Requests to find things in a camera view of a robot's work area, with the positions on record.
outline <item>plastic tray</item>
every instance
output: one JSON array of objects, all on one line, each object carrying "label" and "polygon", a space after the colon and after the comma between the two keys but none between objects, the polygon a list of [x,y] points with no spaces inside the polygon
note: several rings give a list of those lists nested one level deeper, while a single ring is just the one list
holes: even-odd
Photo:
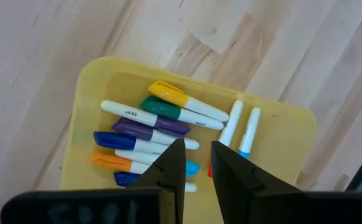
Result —
[{"label": "plastic tray", "polygon": [[[236,127],[230,148],[236,149],[242,139],[250,110],[261,109],[259,126],[250,160],[274,176],[294,184],[307,157],[315,135],[315,118],[308,110],[263,98],[250,96],[216,85],[157,70],[139,63],[103,57],[90,62],[77,83],[67,153],[61,189],[103,189],[117,187],[113,171],[90,163],[92,152],[112,153],[97,146],[92,133],[109,131],[118,116],[100,109],[103,99],[139,107],[149,95],[147,88],[155,81],[166,81],[203,102],[230,112],[236,99],[244,108]],[[218,139],[220,131],[190,124],[189,138],[199,141],[197,151],[187,150],[186,157],[197,162],[202,169],[188,179],[198,186],[196,193],[185,198],[185,223],[222,223],[212,179],[207,177],[211,141]]]}]

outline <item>green marker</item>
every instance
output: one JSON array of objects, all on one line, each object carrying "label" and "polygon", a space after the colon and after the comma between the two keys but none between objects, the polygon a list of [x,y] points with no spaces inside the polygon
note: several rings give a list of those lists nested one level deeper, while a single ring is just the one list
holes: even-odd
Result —
[{"label": "green marker", "polygon": [[221,130],[224,124],[216,119],[180,108],[155,96],[148,96],[142,101],[141,107],[150,113],[165,116],[170,119],[196,124],[198,126]]}]

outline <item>light blue marker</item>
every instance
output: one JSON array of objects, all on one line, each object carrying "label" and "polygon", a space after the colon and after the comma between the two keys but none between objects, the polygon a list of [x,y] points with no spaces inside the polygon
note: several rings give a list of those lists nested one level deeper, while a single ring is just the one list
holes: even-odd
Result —
[{"label": "light blue marker", "polygon": [[260,108],[253,108],[250,112],[249,121],[245,128],[241,144],[239,146],[238,154],[248,159],[253,145],[255,131],[257,130],[258,122],[260,120],[261,110]]}]

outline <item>wooden floor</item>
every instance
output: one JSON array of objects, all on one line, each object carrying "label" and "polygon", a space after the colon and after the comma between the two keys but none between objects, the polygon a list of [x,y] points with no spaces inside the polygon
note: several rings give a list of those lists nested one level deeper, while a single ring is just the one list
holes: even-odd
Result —
[{"label": "wooden floor", "polygon": [[0,207],[57,189],[80,69],[115,55],[312,110],[297,186],[362,163],[362,0],[0,0]]}]

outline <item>marker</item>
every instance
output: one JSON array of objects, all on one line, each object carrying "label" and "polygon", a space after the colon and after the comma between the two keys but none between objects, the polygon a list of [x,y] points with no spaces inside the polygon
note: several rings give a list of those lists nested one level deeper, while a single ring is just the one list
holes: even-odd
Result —
[{"label": "marker", "polygon": [[[120,187],[127,187],[131,185],[140,176],[140,174],[132,174],[129,172],[114,172],[113,175],[116,184]],[[196,184],[192,184],[189,182],[185,183],[185,192],[195,192],[197,191],[197,189],[198,187],[196,186]]]},{"label": "marker", "polygon": [[184,94],[182,90],[168,83],[157,81],[149,86],[148,91],[165,101],[214,118],[218,121],[227,121],[229,119],[227,113]]},{"label": "marker", "polygon": [[175,119],[215,130],[224,128],[224,124],[216,119],[180,108],[155,96],[148,96],[142,101],[141,107],[150,113],[165,116],[169,119]]},{"label": "marker", "polygon": [[[114,154],[118,157],[129,159],[131,161],[152,165],[160,155],[148,154],[144,152],[135,152],[129,150],[115,150]],[[194,177],[200,170],[200,165],[192,161],[186,161],[186,177]]]},{"label": "marker", "polygon": [[182,136],[185,136],[191,130],[189,127],[179,121],[157,116],[155,114],[114,101],[103,100],[100,104],[100,107],[109,113],[113,113],[124,118],[145,124],[147,126],[154,127],[166,134],[178,133]]},{"label": "marker", "polygon": [[126,134],[111,133],[106,131],[93,132],[95,142],[102,147],[110,149],[134,150],[138,152],[162,154],[168,146],[155,142],[148,142]]},{"label": "marker", "polygon": [[[218,141],[223,143],[225,146],[229,146],[235,132],[237,122],[242,114],[243,102],[241,100],[236,100],[232,106],[231,113],[229,115],[229,121],[226,124],[226,127],[222,130],[221,135],[219,136]],[[212,167],[211,164],[208,170],[208,176],[212,177]]]},{"label": "marker", "polygon": [[[120,170],[133,174],[142,174],[150,167],[150,165],[142,164],[140,162],[130,161],[128,159],[123,159],[117,156],[104,155],[98,152],[92,154],[91,161],[94,164],[103,166],[105,168]],[[196,185],[191,183],[185,183],[185,191],[194,192],[196,191],[196,189]]]},{"label": "marker", "polygon": [[250,112],[249,121],[245,128],[245,132],[239,146],[238,154],[248,159],[253,145],[255,131],[257,130],[258,122],[260,120],[261,110],[260,108],[253,108]]},{"label": "marker", "polygon": [[184,136],[174,137],[126,118],[120,118],[115,124],[113,124],[112,129],[138,139],[165,145],[172,144],[177,138],[183,138],[186,149],[196,150],[199,148],[199,143],[195,140],[184,138]]}]

